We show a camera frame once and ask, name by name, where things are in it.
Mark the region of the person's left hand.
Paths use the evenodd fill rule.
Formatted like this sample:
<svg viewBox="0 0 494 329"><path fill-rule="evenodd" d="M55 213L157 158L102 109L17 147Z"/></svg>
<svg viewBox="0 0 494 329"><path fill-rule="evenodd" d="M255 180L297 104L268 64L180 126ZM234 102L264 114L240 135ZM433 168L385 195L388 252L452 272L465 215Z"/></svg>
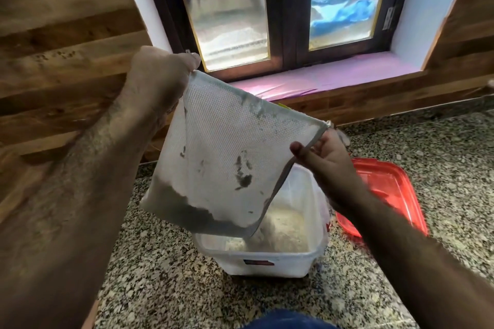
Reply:
<svg viewBox="0 0 494 329"><path fill-rule="evenodd" d="M167 115L189 83L188 72L176 53L144 45L133 56L116 103L139 121L164 125Z"/></svg>

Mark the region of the person's right hand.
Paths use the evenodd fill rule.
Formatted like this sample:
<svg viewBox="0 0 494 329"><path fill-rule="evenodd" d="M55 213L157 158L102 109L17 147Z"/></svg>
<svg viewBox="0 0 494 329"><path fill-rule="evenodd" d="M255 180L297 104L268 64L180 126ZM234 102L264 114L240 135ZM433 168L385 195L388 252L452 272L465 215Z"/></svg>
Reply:
<svg viewBox="0 0 494 329"><path fill-rule="evenodd" d="M340 214L351 215L367 189L335 129L327 129L317 142L320 163L302 166L312 172L333 208Z"/></svg>

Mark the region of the white mesh bag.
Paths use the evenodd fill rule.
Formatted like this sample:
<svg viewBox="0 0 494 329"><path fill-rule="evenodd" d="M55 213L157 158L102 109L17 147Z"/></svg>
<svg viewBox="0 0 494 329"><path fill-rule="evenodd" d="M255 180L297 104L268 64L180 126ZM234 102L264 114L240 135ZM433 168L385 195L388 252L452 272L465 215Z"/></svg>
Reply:
<svg viewBox="0 0 494 329"><path fill-rule="evenodd" d="M140 207L198 234L247 238L327 123L194 71Z"/></svg>

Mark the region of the person's right forearm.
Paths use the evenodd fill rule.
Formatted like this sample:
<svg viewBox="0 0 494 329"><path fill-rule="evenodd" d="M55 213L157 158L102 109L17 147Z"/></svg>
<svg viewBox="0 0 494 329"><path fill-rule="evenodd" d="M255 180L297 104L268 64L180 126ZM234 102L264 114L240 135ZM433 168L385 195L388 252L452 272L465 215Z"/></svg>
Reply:
<svg viewBox="0 0 494 329"><path fill-rule="evenodd" d="M329 194L421 329L494 329L494 287L368 189Z"/></svg>

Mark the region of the person's left forearm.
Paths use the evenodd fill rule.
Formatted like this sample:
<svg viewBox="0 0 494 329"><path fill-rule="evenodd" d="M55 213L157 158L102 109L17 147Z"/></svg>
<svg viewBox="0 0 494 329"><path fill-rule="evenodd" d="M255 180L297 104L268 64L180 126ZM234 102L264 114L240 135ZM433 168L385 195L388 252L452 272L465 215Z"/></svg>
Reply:
<svg viewBox="0 0 494 329"><path fill-rule="evenodd" d="M0 224L0 329L80 329L165 119L118 99Z"/></svg>

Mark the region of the pink sill liner sheet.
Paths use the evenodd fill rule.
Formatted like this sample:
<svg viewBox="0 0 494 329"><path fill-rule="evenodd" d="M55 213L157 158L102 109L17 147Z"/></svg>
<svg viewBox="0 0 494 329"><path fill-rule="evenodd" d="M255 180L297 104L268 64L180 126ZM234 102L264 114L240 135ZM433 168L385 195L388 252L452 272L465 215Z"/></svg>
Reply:
<svg viewBox="0 0 494 329"><path fill-rule="evenodd" d="M418 72L419 68L394 53L379 52L236 81L231 85L264 100L278 101Z"/></svg>

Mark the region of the white flour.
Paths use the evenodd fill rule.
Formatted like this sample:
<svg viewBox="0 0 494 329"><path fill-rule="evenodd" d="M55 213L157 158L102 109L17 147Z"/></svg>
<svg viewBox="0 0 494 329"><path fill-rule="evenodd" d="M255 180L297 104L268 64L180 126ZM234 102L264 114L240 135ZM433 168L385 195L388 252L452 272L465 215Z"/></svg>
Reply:
<svg viewBox="0 0 494 329"><path fill-rule="evenodd" d="M304 216L291 208L270 207L250 238L228 238L225 249L268 253L308 252Z"/></svg>

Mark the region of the clear plastic container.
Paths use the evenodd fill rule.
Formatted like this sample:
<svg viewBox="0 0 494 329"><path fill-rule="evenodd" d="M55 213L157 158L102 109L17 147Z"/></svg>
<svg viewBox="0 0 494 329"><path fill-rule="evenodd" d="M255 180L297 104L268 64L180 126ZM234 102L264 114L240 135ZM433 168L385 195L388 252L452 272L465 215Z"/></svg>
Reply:
<svg viewBox="0 0 494 329"><path fill-rule="evenodd" d="M192 239L228 275L302 278L325 252L332 215L312 173L294 164L253 236Z"/></svg>

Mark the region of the red plastic lid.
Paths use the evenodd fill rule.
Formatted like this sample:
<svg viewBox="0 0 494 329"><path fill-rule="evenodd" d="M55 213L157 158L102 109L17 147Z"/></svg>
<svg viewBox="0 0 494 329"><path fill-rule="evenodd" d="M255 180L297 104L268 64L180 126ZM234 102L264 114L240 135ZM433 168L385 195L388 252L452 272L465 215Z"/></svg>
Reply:
<svg viewBox="0 0 494 329"><path fill-rule="evenodd" d="M401 167L372 158L351 160L357 173L373 194L428 236L428 227L415 190Z"/></svg>

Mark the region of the person's blue trousers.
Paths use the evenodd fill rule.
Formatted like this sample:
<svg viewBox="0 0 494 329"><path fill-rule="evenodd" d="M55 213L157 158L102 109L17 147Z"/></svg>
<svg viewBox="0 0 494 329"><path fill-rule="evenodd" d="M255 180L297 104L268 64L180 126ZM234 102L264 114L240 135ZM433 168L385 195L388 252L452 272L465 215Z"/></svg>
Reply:
<svg viewBox="0 0 494 329"><path fill-rule="evenodd" d="M322 319L287 309L276 309L264 314L240 329L340 329Z"/></svg>

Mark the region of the dark wooden window frame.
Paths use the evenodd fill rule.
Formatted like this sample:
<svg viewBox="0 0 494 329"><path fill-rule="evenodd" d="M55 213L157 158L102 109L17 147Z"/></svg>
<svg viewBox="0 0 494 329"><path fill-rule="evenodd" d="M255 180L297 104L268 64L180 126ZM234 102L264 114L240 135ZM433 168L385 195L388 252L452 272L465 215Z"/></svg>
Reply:
<svg viewBox="0 0 494 329"><path fill-rule="evenodd" d="M389 51L404 0L153 0L174 53L225 82Z"/></svg>

